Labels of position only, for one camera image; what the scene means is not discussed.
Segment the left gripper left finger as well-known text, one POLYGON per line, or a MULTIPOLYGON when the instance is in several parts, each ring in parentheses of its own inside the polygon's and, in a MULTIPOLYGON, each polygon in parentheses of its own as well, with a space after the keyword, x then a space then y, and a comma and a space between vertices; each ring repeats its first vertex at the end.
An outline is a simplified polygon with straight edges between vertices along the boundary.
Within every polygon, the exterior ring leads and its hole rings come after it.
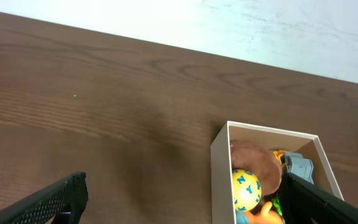
POLYGON ((0 210, 0 224, 78 223, 87 202, 86 173, 75 172, 0 210))

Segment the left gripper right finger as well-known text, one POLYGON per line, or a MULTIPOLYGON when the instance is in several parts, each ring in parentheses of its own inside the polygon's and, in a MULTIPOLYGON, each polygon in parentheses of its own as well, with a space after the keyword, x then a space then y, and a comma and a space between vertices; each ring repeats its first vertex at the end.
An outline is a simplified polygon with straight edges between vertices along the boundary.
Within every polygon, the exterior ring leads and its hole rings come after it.
POLYGON ((286 223, 358 224, 358 208, 295 174, 284 174, 278 199, 286 223))

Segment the green ridged disc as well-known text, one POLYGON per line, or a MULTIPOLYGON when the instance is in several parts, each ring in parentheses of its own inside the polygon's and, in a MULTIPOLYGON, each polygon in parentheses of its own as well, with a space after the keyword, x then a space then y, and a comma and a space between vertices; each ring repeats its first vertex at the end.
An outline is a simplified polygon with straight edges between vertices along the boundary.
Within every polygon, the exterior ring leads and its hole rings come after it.
POLYGON ((272 203, 273 203, 273 206, 275 207, 277 213, 281 216, 281 218, 283 218, 282 207, 280 205, 279 198, 278 197, 273 198, 272 203))

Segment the orange rubber duck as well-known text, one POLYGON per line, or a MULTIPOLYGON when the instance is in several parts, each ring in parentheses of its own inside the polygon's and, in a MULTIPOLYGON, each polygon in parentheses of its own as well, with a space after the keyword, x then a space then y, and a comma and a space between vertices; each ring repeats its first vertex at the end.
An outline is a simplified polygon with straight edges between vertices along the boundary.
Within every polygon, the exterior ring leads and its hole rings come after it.
POLYGON ((273 203, 266 202, 259 213, 253 215, 250 212, 236 210, 237 224, 284 224, 283 218, 272 210, 273 203))

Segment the grey yellow toy car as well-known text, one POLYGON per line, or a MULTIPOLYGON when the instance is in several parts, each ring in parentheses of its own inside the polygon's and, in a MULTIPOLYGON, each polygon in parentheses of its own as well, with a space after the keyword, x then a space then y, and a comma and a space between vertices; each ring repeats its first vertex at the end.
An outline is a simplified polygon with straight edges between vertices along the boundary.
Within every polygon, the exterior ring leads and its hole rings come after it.
POLYGON ((289 152, 281 149, 272 149, 270 152, 280 163, 281 168, 285 172, 301 177, 302 179, 314 184, 312 175, 314 170, 313 162, 304 158, 301 154, 289 152))

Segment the yellow letter ball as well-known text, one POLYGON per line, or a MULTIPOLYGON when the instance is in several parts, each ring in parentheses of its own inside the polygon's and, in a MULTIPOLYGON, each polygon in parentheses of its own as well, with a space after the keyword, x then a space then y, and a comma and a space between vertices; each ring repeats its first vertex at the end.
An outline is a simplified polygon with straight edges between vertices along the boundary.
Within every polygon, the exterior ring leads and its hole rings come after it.
POLYGON ((232 170, 234 208, 240 212, 252 210, 259 203, 262 187, 257 176, 243 169, 232 170))

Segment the brown plush teddy bear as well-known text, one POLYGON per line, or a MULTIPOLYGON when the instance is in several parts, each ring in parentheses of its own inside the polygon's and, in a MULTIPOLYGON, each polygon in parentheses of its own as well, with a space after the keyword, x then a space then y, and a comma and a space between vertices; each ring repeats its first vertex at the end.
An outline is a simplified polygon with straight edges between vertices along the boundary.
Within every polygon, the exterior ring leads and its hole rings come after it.
POLYGON ((231 167, 256 175, 262 195, 275 193, 281 183, 282 168, 275 156, 266 148, 246 140, 230 141, 231 167))

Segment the white cardboard box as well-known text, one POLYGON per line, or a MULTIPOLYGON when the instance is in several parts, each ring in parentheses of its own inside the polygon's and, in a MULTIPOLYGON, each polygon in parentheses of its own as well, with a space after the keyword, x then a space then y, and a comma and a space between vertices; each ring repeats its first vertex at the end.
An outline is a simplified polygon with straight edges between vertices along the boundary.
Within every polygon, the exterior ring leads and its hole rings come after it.
POLYGON ((214 224, 236 222, 230 157, 230 141, 236 139, 248 140, 265 149, 284 149, 302 154, 313 162, 315 186, 337 198, 343 198, 317 135, 227 121, 211 144, 211 198, 214 224))

